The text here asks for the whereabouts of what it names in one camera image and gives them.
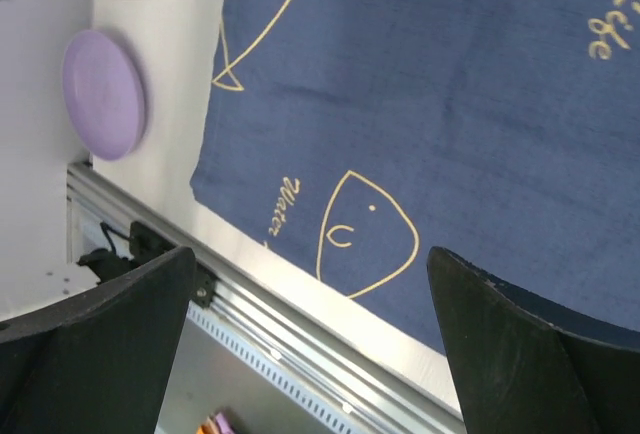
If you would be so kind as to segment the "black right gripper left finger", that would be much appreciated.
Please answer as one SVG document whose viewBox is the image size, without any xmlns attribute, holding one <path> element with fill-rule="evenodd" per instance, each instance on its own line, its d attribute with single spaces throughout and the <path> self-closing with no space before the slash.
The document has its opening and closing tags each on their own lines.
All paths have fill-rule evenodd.
<svg viewBox="0 0 640 434">
<path fill-rule="evenodd" d="M 152 433 L 195 282 L 175 248 L 1 324 L 4 433 Z"/>
</svg>

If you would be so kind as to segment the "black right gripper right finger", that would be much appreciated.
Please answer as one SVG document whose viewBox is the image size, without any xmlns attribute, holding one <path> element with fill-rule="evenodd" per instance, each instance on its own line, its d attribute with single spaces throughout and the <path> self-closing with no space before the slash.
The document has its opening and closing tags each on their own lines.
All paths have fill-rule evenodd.
<svg viewBox="0 0 640 434">
<path fill-rule="evenodd" d="M 434 247 L 431 296 L 469 433 L 636 433 L 639 334 Z"/>
</svg>

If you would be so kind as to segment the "purple plate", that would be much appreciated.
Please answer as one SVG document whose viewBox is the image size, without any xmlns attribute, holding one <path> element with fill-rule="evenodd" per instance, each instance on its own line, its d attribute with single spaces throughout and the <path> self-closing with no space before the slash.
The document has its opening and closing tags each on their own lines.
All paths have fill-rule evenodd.
<svg viewBox="0 0 640 434">
<path fill-rule="evenodd" d="M 87 29 L 68 44 L 61 84 L 70 122 L 88 151 L 106 161 L 131 154 L 146 124 L 146 99 L 129 54 L 102 31 Z"/>
</svg>

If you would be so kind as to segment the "blue cloth placemat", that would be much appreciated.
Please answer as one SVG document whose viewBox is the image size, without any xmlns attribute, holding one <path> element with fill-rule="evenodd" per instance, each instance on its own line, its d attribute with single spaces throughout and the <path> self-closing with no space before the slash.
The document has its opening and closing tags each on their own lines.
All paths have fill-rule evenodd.
<svg viewBox="0 0 640 434">
<path fill-rule="evenodd" d="M 424 344 L 447 248 L 639 326 L 639 0 L 224 0 L 195 199 Z"/>
</svg>

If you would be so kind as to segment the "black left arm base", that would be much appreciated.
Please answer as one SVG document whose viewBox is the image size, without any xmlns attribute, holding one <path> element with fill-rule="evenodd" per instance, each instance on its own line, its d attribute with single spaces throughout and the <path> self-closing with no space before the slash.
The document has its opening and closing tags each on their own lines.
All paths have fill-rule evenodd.
<svg viewBox="0 0 640 434">
<path fill-rule="evenodd" d="M 82 255 L 77 264 L 89 268 L 100 283 L 116 279 L 175 248 L 174 244 L 139 221 L 130 224 L 128 234 L 119 232 L 105 221 L 101 221 L 99 227 L 108 246 Z M 129 257 L 118 254 L 112 236 L 128 244 Z M 197 263 L 191 300 L 199 307 L 209 307 L 214 298 L 216 280 L 214 273 Z"/>
</svg>

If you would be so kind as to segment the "aluminium mounting rail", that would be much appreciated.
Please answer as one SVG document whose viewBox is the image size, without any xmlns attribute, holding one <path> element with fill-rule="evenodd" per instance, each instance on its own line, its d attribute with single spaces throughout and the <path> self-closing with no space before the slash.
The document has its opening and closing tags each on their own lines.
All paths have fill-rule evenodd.
<svg viewBox="0 0 640 434">
<path fill-rule="evenodd" d="M 68 245 L 79 256 L 99 223 L 128 234 L 139 221 L 191 248 L 217 277 L 207 308 L 321 394 L 341 400 L 366 433 L 464 431 L 445 358 L 195 206 L 186 195 L 155 209 L 85 163 L 67 170 Z M 243 433 L 331 433 L 191 322 L 182 338 L 158 429 L 186 433 L 223 411 Z"/>
</svg>

